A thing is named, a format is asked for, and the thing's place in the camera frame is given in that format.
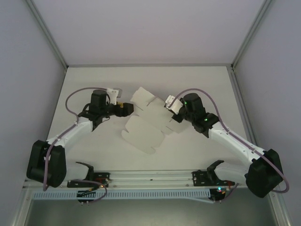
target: aluminum frame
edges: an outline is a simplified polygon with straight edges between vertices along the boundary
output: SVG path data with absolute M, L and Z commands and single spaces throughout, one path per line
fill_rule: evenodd
M 265 0 L 264 3 L 261 5 L 261 8 L 260 8 L 259 12 L 257 13 L 255 20 L 253 21 L 253 23 L 252 23 L 252 25 L 251 25 L 244 41 L 243 41 L 243 43 L 239 47 L 239 50 L 238 50 L 238 52 L 237 52 L 237 54 L 236 54 L 236 56 L 233 60 L 232 65 L 233 65 L 234 68 L 239 63 L 243 53 L 246 51 L 249 43 L 251 42 L 251 40 L 255 36 L 261 22 L 263 21 L 263 19 L 266 16 L 268 10 L 271 8 L 271 6 L 274 2 L 275 2 L 275 0 Z
M 61 62 L 63 68 L 65 69 L 65 71 L 67 71 L 68 69 L 68 65 L 59 49 L 59 47 L 57 46 L 55 40 L 53 39 L 49 29 L 47 28 L 41 14 L 39 13 L 36 5 L 34 4 L 34 2 L 32 0 L 23 0 L 25 2 L 25 4 L 27 5 L 28 9 L 30 10 L 30 12 L 32 13 L 35 21 L 37 22 L 38 27 L 42 30 L 43 34 L 45 35 L 45 38 L 47 39 L 47 42 L 49 43 L 55 57 Z
M 242 117 L 242 121 L 245 127 L 246 134 L 251 143 L 257 145 L 255 134 L 252 128 L 252 124 L 247 113 L 247 108 L 244 102 L 244 98 L 240 89 L 239 82 L 237 80 L 237 75 L 235 70 L 231 67 L 228 67 L 228 73 L 231 80 L 232 88 L 235 94 L 236 101 L 239 106 L 239 112 Z M 269 199 L 271 203 L 271 208 L 275 213 L 275 220 L 279 226 L 291 226 L 292 220 L 289 216 L 288 209 L 286 207 L 285 201 L 282 194 L 270 192 Z
M 23 189 L 10 226 L 24 226 L 32 202 L 32 189 Z
M 160 170 L 160 171 L 109 171 L 109 190 L 147 190 L 147 189 L 210 189 L 217 186 L 199 186 L 194 187 L 192 180 L 193 170 Z M 64 181 L 60 189 L 67 189 L 67 182 Z M 38 189 L 42 188 L 41 183 L 27 180 L 24 188 Z

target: black bracket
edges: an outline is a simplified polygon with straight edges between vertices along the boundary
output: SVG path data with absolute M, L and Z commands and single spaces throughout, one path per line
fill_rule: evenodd
M 192 172 L 192 180 L 193 180 L 193 185 L 195 187 L 200 187 L 200 186 L 234 186 L 235 183 L 232 181 L 227 181 L 227 180 L 220 180 L 217 179 L 215 181 L 212 181 L 208 174 L 207 171 L 194 171 Z
M 94 172 L 93 179 L 91 181 L 99 182 L 109 187 L 108 181 L 110 180 L 110 173 L 108 172 Z M 68 181 L 67 187 L 69 188 L 82 188 L 82 187 L 95 187 L 94 183 L 82 183 L 77 181 Z
M 87 166 L 89 168 L 88 174 L 84 180 L 99 182 L 106 187 L 109 187 L 110 173 L 108 172 L 94 172 L 94 167 L 84 162 L 77 161 L 76 163 Z M 94 183 L 84 183 L 70 180 L 67 183 L 69 188 L 95 187 Z

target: black clamp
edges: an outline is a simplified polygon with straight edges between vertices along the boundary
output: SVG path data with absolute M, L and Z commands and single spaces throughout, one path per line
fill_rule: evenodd
M 223 160 L 217 160 L 212 163 L 207 171 L 194 171 L 192 172 L 193 185 L 199 186 L 234 186 L 235 183 L 227 180 L 220 180 L 215 174 L 214 170 L 216 167 L 224 162 Z
M 97 128 L 104 118 L 112 115 L 117 117 L 127 117 L 134 112 L 134 105 L 130 103 L 110 104 L 106 98 L 110 97 L 105 90 L 94 90 L 91 95 L 91 101 L 85 105 L 83 111 L 79 113 L 79 117 L 84 117 L 92 121 L 93 130 Z
M 86 164 L 84 162 L 77 161 L 76 163 L 87 166 L 88 167 L 88 173 L 84 180 L 88 181 L 95 181 L 98 183 L 103 184 L 106 187 L 109 187 L 109 180 L 110 180 L 110 173 L 108 172 L 94 172 L 94 167 Z M 67 183 L 67 187 L 69 188 L 83 188 L 83 187 L 95 187 L 94 183 L 86 183 L 86 182 L 79 182 L 79 181 L 73 181 L 70 180 Z

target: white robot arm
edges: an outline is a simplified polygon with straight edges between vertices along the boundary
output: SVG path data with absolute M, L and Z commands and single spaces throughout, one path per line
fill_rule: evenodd
M 207 168 L 208 178 L 213 182 L 228 180 L 246 184 L 253 194 L 262 198 L 274 191 L 285 178 L 277 152 L 272 149 L 265 151 L 233 132 L 221 121 L 219 113 L 216 116 L 206 112 L 196 93 L 189 93 L 180 100 L 169 96 L 165 107 L 174 113 L 174 120 L 179 123 L 183 120 L 191 122 L 197 132 L 226 146 L 242 161 L 243 166 L 231 165 L 221 160 L 214 162 Z
M 120 89 L 94 90 L 91 102 L 84 107 L 80 114 L 74 113 L 77 121 L 71 127 L 47 141 L 36 141 L 32 146 L 27 177 L 43 183 L 45 191 L 47 186 L 58 187 L 64 179 L 83 178 L 87 175 L 88 165 L 81 162 L 73 166 L 68 165 L 72 170 L 69 170 L 67 174 L 66 154 L 76 142 L 95 130 L 105 118 L 112 115 L 126 117 L 134 111 L 133 104 L 117 102 L 121 92 Z

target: white enclosure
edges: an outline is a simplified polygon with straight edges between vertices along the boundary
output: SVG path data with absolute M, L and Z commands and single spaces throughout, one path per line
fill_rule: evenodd
M 232 63 L 263 0 L 35 0 L 68 65 Z
M 74 121 L 64 101 L 72 91 L 88 86 L 119 87 L 125 102 L 139 87 L 162 99 L 187 88 L 208 91 L 231 129 L 279 153 L 290 181 L 289 193 L 271 192 L 262 200 L 238 189 L 222 208 L 185 202 L 185 211 L 180 213 L 176 212 L 179 203 L 171 202 L 181 220 L 170 216 L 173 220 L 145 221 L 139 214 L 137 224 L 300 225 L 300 7 L 299 0 L 2 1 L 0 225 L 35 226 L 38 217 L 45 221 L 43 225 L 71 224 L 71 214 L 78 214 L 75 223 L 79 224 L 83 213 L 89 214 L 79 209 L 79 213 L 73 212 L 77 208 L 66 202 L 31 204 L 32 191 L 41 185 L 24 182 L 32 144 L 60 133 Z M 70 108 L 79 113 L 90 94 L 85 90 L 73 96 Z M 205 97 L 202 100 L 206 110 L 214 113 L 211 102 Z M 138 172 L 140 179 L 152 181 L 152 175 L 158 181 L 166 177 L 172 183 L 179 180 L 181 188 L 188 190 L 194 185 L 192 170 L 205 169 L 217 159 L 240 164 L 225 147 L 200 136 L 192 127 L 166 135 L 155 154 L 145 154 L 121 137 L 127 120 L 112 117 L 80 140 L 67 159 L 111 171 L 112 178 L 121 180 L 128 180 L 129 170 Z M 125 202 L 118 205 L 123 213 Z M 127 218 L 131 214 L 136 217 L 137 209 L 131 206 L 120 215 L 121 225 L 133 225 Z M 102 216 L 111 214 L 106 211 Z M 160 208 L 158 211 L 149 213 L 168 216 Z M 216 217 L 216 211 L 222 217 Z M 61 218 L 51 213 L 62 213 Z M 89 218 L 91 221 L 84 223 L 98 224 L 99 216 L 91 214 Z

